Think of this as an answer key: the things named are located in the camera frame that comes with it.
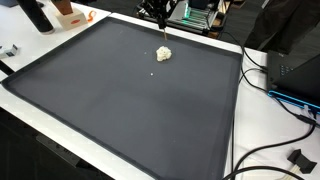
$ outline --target dark gray mat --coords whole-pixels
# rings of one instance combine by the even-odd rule
[[[162,45],[173,56],[159,63]],[[107,18],[3,85],[156,178],[215,180],[240,64],[240,54]]]

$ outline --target power cord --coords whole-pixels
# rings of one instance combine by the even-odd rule
[[[251,154],[257,152],[257,151],[260,151],[260,150],[263,150],[263,149],[268,149],[268,148],[274,148],[274,147],[279,147],[279,146],[284,146],[284,145],[287,145],[287,144],[291,144],[291,143],[295,143],[295,142],[298,142],[298,141],[301,141],[301,140],[304,140],[306,138],[308,138],[314,131],[316,125],[313,124],[311,129],[307,132],[307,134],[297,138],[297,139],[293,139],[293,140],[290,140],[290,141],[285,141],[285,142],[282,142],[282,143],[277,143],[277,144],[272,144],[272,145],[267,145],[267,146],[262,146],[262,147],[258,147],[258,148],[255,148],[249,152],[247,152],[245,155],[243,155],[241,157],[241,159],[238,161],[238,163],[236,164],[235,168],[234,168],[234,172],[238,171],[241,163],[248,157],[250,156]]]
[[[248,56],[248,58],[249,58],[251,61],[253,61],[253,60],[249,57],[249,55],[245,52],[245,48],[244,48],[243,46],[241,46],[240,42],[239,42],[238,40],[236,40],[233,35],[231,35],[231,34],[228,33],[228,32],[223,32],[223,33],[228,34],[228,35],[229,35],[235,42],[237,42],[237,44],[241,47],[241,50],[242,50],[242,60],[244,59],[244,54],[246,54],[246,56]],[[261,70],[262,72],[263,72],[263,71],[265,72],[265,71],[266,71],[266,68],[262,68],[262,67],[261,67],[261,69],[259,69],[259,70]],[[242,65],[241,65],[241,72],[242,72],[242,77],[244,77],[244,79],[245,79],[252,87],[257,88],[257,89],[259,89],[259,90],[261,90],[261,91],[263,91],[263,92],[265,92],[265,93],[268,93],[267,90],[262,89],[262,88],[260,88],[260,87],[257,87],[257,86],[255,86],[255,85],[253,85],[253,84],[247,79],[247,77],[246,77],[245,74],[246,74],[247,72],[249,72],[249,70],[247,70],[246,72],[244,72],[244,71],[243,71],[243,68],[242,68]],[[242,173],[242,172],[245,172],[245,171],[257,170],[257,169],[259,169],[259,168],[260,168],[260,169],[268,169],[268,170],[280,171],[280,172],[289,174],[289,175],[291,175],[291,176],[294,175],[294,177],[297,178],[297,179],[302,179],[302,178],[300,178],[299,176],[297,176],[297,175],[295,175],[295,174],[292,174],[292,173],[290,174],[288,171],[283,170],[283,169],[280,169],[280,168],[276,168],[276,167],[254,166],[254,167],[248,167],[248,168],[244,168],[244,169],[240,169],[240,170],[239,170],[239,167],[240,167],[241,163],[244,161],[244,159],[246,159],[246,158],[247,158],[249,155],[251,155],[252,153],[255,153],[255,152],[259,151],[259,150],[263,150],[263,149],[267,149],[267,148],[273,148],[273,147],[279,147],[279,146],[283,146],[283,145],[287,145],[287,144],[291,144],[291,143],[294,143],[294,142],[298,142],[298,141],[304,140],[304,139],[308,138],[308,137],[314,132],[316,125],[318,125],[317,122],[314,121],[314,120],[312,120],[312,119],[309,119],[309,118],[307,118],[307,117],[305,117],[305,116],[302,116],[302,115],[297,115],[297,114],[289,111],[289,110],[282,104],[282,102],[280,102],[278,99],[276,99],[276,100],[280,103],[280,105],[281,105],[287,112],[289,112],[290,114],[294,115],[296,118],[300,119],[301,121],[303,121],[303,122],[305,122],[305,123],[308,123],[308,124],[311,124],[312,127],[311,127],[310,131],[309,131],[307,134],[305,134],[304,136],[302,136],[302,137],[300,137],[300,138],[297,138],[297,139],[293,139],[293,140],[286,141],[286,142],[282,142],[282,143],[277,143],[277,144],[262,146],[262,147],[259,147],[259,148],[256,148],[256,149],[253,149],[253,150],[249,151],[248,153],[246,153],[244,156],[241,157],[241,159],[240,159],[240,160],[238,161],[238,163],[236,164],[236,167],[234,168],[234,170],[232,171],[232,173],[231,173],[230,175],[228,175],[227,177],[225,177],[223,180],[226,180],[226,179],[229,179],[229,178],[232,178],[232,180],[235,180],[235,176],[236,176],[237,174]],[[232,127],[232,149],[231,149],[231,151],[232,151],[231,161],[232,161],[232,162],[231,162],[231,164],[232,164],[232,167],[233,167],[233,161],[234,161],[234,119],[233,119],[233,125],[232,125],[232,126],[233,126],[233,127]]]
[[[244,77],[249,71],[260,71],[260,72],[262,72],[262,73],[264,73],[264,74],[267,73],[265,70],[258,69],[258,68],[248,69],[248,70],[246,70],[246,71],[241,75],[241,77],[240,77],[240,79],[239,79],[239,84],[240,84],[241,80],[243,79],[243,77]]]
[[[284,170],[284,169],[281,169],[281,168],[277,168],[277,167],[271,167],[271,166],[252,166],[252,167],[247,167],[247,168],[243,168],[243,169],[239,169],[239,170],[236,170],[232,173],[230,173],[229,175],[227,175],[226,177],[224,177],[222,180],[228,180],[230,178],[235,178],[235,176],[237,176],[238,174],[240,173],[243,173],[243,172],[247,172],[247,171],[253,171],[253,170],[271,170],[271,171],[278,171],[278,172],[282,172],[284,174],[288,174],[298,180],[304,180],[303,178],[299,177],[298,175],[290,172],[290,171],[287,171],[287,170]]]
[[[248,55],[246,49],[240,44],[240,42],[232,35],[230,34],[229,32],[222,32],[222,33],[225,33],[225,34],[228,34],[242,49],[242,51],[244,51],[244,54],[248,57],[248,59],[256,66],[258,66],[259,68],[263,69],[263,70],[268,70],[268,68],[266,66],[262,66],[258,63],[256,63],[254,60],[252,60],[252,58]]]

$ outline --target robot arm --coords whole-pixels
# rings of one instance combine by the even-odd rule
[[[169,16],[167,12],[168,2],[169,0],[143,0],[141,3],[141,6],[149,16],[157,20],[159,29],[164,29],[167,26],[166,19]]]

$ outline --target white crumpled object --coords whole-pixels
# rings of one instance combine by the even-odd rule
[[[164,61],[164,60],[170,59],[171,55],[172,55],[171,50],[167,47],[161,46],[157,50],[157,60],[158,61]]]

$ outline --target table surface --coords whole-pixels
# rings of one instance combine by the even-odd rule
[[[106,11],[73,4],[73,6],[79,8],[86,15],[94,9],[97,12],[97,16],[95,17],[94,22],[88,24],[88,26],[81,26],[66,32],[62,30],[53,16],[53,13],[56,11],[53,5],[49,4],[47,0],[42,2],[46,5],[43,9],[44,12],[56,28],[56,32],[48,36],[40,35],[18,6],[14,8],[0,6],[0,21],[9,22],[7,26],[0,27],[0,31],[2,32],[0,34],[1,43],[14,43],[20,48],[17,56],[3,60],[4,63],[13,70],[18,70],[26,66],[79,32],[87,29],[97,21],[110,15],[110,13]],[[158,29],[156,24],[139,19],[120,14],[111,14],[110,16],[152,29]],[[241,49],[233,44],[201,37],[172,28],[167,28],[166,31],[168,33],[168,38],[170,38],[170,34],[174,34],[221,49],[238,53],[241,52]],[[257,63],[266,63],[265,53],[250,49],[247,49],[247,52]],[[254,67],[254,65],[245,58],[243,67],[246,70]],[[265,87],[264,75],[261,75],[258,72],[250,72],[247,76],[253,84]],[[6,75],[0,72],[0,80],[5,77]],[[152,179],[152,177],[128,164],[126,161],[110,153],[80,133],[62,124],[60,121],[48,116],[18,97],[13,96],[2,86],[0,87],[0,106],[114,179]],[[299,108],[291,105],[287,105],[287,107],[296,113],[301,113],[301,109]],[[255,147],[294,139],[302,136],[308,130],[309,125],[296,120],[285,112],[274,100],[250,87],[244,81],[240,84],[235,114],[235,161],[240,159],[244,153]],[[320,152],[319,140],[320,131],[319,129],[316,129],[315,132],[304,141],[257,152],[247,158],[242,166],[269,165],[290,169],[292,165],[286,160],[286,157],[294,149],[302,149],[303,154],[310,160],[320,162],[320,156],[318,155]],[[228,156],[225,170],[226,174],[228,174],[228,172],[230,172],[230,156]],[[277,172],[252,171],[245,173],[242,176],[238,176],[238,179],[270,180],[281,177],[283,177],[283,174]],[[320,167],[316,166],[312,175],[302,175],[302,177],[308,180],[318,179],[317,177],[320,177]]]

